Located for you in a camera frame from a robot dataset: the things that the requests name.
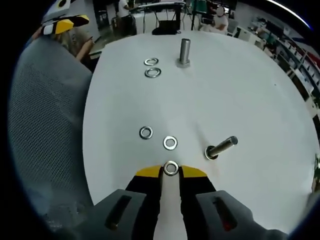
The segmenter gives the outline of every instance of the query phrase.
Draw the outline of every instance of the metal washer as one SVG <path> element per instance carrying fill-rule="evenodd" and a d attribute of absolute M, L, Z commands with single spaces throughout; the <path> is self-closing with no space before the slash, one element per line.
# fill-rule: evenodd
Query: metal washer
<path fill-rule="evenodd" d="M 172 146 L 168 146 L 167 145 L 167 141 L 168 140 L 172 140 L 173 141 L 173 145 Z M 163 139 L 163 146 L 165 149 L 167 150 L 174 150 L 178 145 L 178 140 L 174 137 L 174 136 L 166 136 L 164 139 Z"/>
<path fill-rule="evenodd" d="M 169 165 L 173 165 L 175 167 L 174 171 L 168 171 L 168 166 Z M 163 171 L 166 175 L 168 176 L 174 176 L 178 173 L 179 170 L 179 166 L 175 161 L 167 161 L 164 165 L 163 165 Z"/>
<path fill-rule="evenodd" d="M 143 63 L 144 63 L 144 65 L 146 65 L 146 66 L 154 66 L 154 65 L 156 65 L 158 62 L 159 62 L 159 59 L 158 59 L 158 58 L 152 57 L 152 58 L 146 59 Z"/>
<path fill-rule="evenodd" d="M 215 147 L 215 146 L 208 146 L 208 147 L 206 147 L 205 150 L 204 150 L 204 156 L 205 156 L 208 160 L 215 160 L 215 159 L 217 159 L 218 156 L 219 156 L 219 155 L 215 155 L 214 157 L 208 156 L 207 151 L 210 150 L 210 149 L 212 149 L 212 148 L 214 148 L 214 147 Z"/>
<path fill-rule="evenodd" d="M 156 73 L 151 75 L 150 74 L 151 71 L 156 71 Z M 144 75 L 147 78 L 151 78 L 151 79 L 154 79 L 154 78 L 158 77 L 160 74 L 161 74 L 161 69 L 157 68 L 157 67 L 150 67 L 147 70 L 145 70 L 145 72 L 144 72 Z"/>
<path fill-rule="evenodd" d="M 144 135 L 144 134 L 143 134 L 143 131 L 144 131 L 144 130 L 148 130 L 148 131 L 149 131 L 149 134 L 148 134 L 148 135 Z M 150 139 L 153 134 L 154 134 L 154 131 L 153 131 L 152 128 L 149 127 L 149 126 L 143 126 L 143 127 L 140 129 L 140 131 L 139 131 L 140 137 L 141 137 L 142 139 L 144 139 L 144 140 Z"/>

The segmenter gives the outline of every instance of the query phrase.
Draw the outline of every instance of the person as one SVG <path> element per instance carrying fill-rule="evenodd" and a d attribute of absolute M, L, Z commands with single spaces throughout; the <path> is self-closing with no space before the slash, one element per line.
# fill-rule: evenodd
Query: person
<path fill-rule="evenodd" d="M 209 32 L 209 33 L 219 33 L 219 34 L 227 34 L 228 33 L 228 18 L 225 14 L 225 9 L 223 6 L 218 6 L 215 10 L 216 15 L 213 17 L 212 24 L 204 25 L 201 27 L 201 31 Z"/>
<path fill-rule="evenodd" d="M 37 31 L 31 36 L 26 45 L 29 45 L 32 41 L 42 35 L 42 28 L 43 26 L 37 29 Z M 91 60 L 89 56 L 89 53 L 94 46 L 92 36 L 87 35 L 79 27 L 74 27 L 60 34 L 51 34 L 50 37 L 59 42 L 91 72 L 95 70 L 98 58 Z"/>
<path fill-rule="evenodd" d="M 120 0 L 118 4 L 118 16 L 121 18 L 122 36 L 134 35 L 134 18 L 130 14 L 133 9 L 128 5 L 128 0 Z"/>

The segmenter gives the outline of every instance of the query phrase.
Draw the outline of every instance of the desk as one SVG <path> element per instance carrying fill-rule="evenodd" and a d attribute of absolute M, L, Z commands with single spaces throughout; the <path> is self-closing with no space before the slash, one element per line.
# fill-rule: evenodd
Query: desk
<path fill-rule="evenodd" d="M 175 13 L 173 11 L 162 11 L 157 12 L 156 15 L 154 12 L 146 13 L 143 12 L 132 14 L 135 18 L 135 25 L 136 25 L 136 34 L 143 34 L 143 33 L 151 33 L 156 26 L 159 26 L 159 21 L 163 20 L 175 20 Z M 191 30 L 191 23 L 192 23 L 192 15 L 188 15 L 187 13 L 181 13 L 181 21 L 180 21 L 180 29 L 181 30 Z M 198 29 L 199 26 L 199 19 L 196 16 L 194 20 L 194 29 Z"/>
<path fill-rule="evenodd" d="M 176 67 L 182 38 L 191 40 L 189 68 Z M 159 59 L 159 77 L 145 77 L 148 58 Z M 139 137 L 143 126 L 152 127 L 151 139 Z M 177 138 L 175 150 L 163 147 L 166 136 Z M 208 145 L 230 136 L 237 136 L 238 145 L 215 161 L 204 158 Z M 250 208 L 263 227 L 288 233 L 311 193 L 319 152 L 296 87 L 245 41 L 202 31 L 139 34 L 106 45 L 92 76 L 83 159 L 94 204 L 125 189 L 138 170 L 174 160 L 206 172 L 217 190 Z"/>
<path fill-rule="evenodd" d="M 270 50 L 267 47 L 263 50 L 263 52 L 267 54 L 270 58 L 274 57 L 274 54 L 270 52 Z"/>
<path fill-rule="evenodd" d="M 239 34 L 239 39 L 244 40 L 246 42 L 249 42 L 253 45 L 256 44 L 256 42 L 261 43 L 263 41 L 263 39 L 261 39 L 260 37 L 258 37 L 257 35 L 253 34 L 251 31 L 242 28 L 242 27 L 237 27 L 240 29 L 240 34 Z"/>

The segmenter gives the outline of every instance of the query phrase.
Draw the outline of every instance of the perforated metal panel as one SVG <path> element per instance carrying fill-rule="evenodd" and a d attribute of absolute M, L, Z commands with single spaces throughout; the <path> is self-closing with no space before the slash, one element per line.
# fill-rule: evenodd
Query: perforated metal panel
<path fill-rule="evenodd" d="M 76 225 L 82 218 L 79 209 L 92 206 L 82 155 L 91 77 L 45 36 L 23 51 L 13 76 L 8 113 L 12 156 L 31 202 L 52 229 Z"/>

